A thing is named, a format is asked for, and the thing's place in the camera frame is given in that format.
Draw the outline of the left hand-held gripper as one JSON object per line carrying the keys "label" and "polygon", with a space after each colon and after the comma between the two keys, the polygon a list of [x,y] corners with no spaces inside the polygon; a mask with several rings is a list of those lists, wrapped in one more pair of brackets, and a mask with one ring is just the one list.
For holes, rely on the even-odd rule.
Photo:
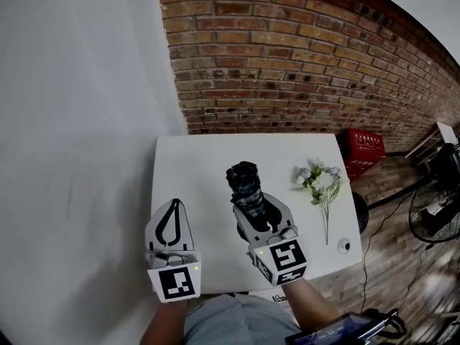
{"label": "left hand-held gripper", "polygon": [[[174,198],[154,212],[145,228],[147,273],[161,303],[199,298],[201,255],[194,250],[184,203]],[[153,251],[165,248],[177,251]]]}

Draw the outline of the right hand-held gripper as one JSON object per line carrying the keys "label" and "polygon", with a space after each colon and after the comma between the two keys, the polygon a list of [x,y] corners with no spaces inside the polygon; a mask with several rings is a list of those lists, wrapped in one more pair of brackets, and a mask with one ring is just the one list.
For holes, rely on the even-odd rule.
{"label": "right hand-held gripper", "polygon": [[237,231],[248,246],[252,264],[276,287],[302,278],[308,261],[298,241],[290,209],[274,196],[263,193],[264,214],[250,216],[234,205]]}

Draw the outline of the dark plaid umbrella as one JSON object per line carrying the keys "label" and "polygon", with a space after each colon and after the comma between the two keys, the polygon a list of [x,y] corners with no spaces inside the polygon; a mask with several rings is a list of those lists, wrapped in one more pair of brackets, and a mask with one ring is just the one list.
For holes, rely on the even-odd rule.
{"label": "dark plaid umbrella", "polygon": [[272,230],[272,206],[262,192],[257,165],[241,161],[226,171],[232,190],[231,202],[243,213],[252,228],[259,232]]}

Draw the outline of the person's right forearm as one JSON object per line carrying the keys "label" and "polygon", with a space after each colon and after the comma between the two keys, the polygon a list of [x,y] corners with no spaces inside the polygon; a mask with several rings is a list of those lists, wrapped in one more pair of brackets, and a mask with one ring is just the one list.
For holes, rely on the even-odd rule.
{"label": "person's right forearm", "polygon": [[322,328],[342,316],[336,305],[327,301],[303,278],[286,283],[281,288],[303,331]]}

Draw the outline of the person's left forearm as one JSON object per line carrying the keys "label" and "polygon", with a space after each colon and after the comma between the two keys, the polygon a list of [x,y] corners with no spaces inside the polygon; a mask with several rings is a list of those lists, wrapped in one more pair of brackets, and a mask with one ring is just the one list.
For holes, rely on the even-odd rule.
{"label": "person's left forearm", "polygon": [[161,303],[139,345],[182,345],[188,302]]}

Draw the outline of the artificial white flower bouquet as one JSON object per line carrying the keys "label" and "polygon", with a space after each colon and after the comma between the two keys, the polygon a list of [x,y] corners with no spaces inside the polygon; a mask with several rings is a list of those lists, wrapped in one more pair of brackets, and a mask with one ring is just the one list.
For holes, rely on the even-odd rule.
{"label": "artificial white flower bouquet", "polygon": [[319,159],[308,159],[305,166],[294,166],[291,172],[293,189],[307,192],[311,196],[310,203],[322,210],[326,245],[329,243],[331,205],[345,179],[340,167],[328,166]]}

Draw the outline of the white table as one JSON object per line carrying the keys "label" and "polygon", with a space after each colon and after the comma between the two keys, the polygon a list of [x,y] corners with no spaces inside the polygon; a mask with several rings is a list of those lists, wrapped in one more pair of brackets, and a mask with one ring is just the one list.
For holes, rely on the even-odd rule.
{"label": "white table", "polygon": [[[270,285],[247,256],[247,243],[236,230],[226,171],[241,161],[257,165],[262,190],[283,202],[298,228],[299,243],[313,279],[359,264],[362,244],[348,183],[331,205],[329,243],[323,215],[305,191],[293,189],[291,172],[308,159],[328,166],[344,163],[332,134],[217,134],[161,137],[157,141],[152,179],[156,211],[173,198],[185,205],[195,249],[201,253],[204,294],[264,290]],[[338,251],[347,238],[351,249]]]}

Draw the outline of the person's light blue shirt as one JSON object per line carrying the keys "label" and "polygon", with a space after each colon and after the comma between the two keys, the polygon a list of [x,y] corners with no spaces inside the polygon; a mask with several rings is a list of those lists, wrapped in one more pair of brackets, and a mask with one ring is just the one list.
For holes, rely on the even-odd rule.
{"label": "person's light blue shirt", "polygon": [[184,345],[286,345],[300,333],[280,305],[252,295],[220,295],[203,301],[185,320]]}

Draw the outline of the red plastic box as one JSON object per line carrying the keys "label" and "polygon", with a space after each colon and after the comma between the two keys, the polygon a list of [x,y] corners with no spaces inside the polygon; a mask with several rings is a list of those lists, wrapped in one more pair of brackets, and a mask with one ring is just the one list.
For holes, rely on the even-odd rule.
{"label": "red plastic box", "polygon": [[361,129],[345,129],[336,139],[351,182],[386,157],[383,138],[378,134]]}

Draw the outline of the black tablet device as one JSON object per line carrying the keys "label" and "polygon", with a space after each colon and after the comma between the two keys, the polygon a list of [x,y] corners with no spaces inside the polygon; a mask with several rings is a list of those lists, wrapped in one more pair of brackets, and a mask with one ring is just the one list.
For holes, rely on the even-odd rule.
{"label": "black tablet device", "polygon": [[348,312],[323,328],[285,339],[286,345],[383,345],[407,334],[398,309],[387,313],[370,308],[363,313]]}

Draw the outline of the black pedestal fan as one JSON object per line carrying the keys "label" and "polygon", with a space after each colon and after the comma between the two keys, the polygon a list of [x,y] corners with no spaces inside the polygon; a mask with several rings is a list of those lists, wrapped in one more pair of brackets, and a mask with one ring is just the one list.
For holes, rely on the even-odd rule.
{"label": "black pedestal fan", "polygon": [[460,238],[460,144],[445,143],[419,181],[371,205],[352,193],[359,231],[363,232],[372,209],[410,196],[409,230],[422,242],[439,244]]}

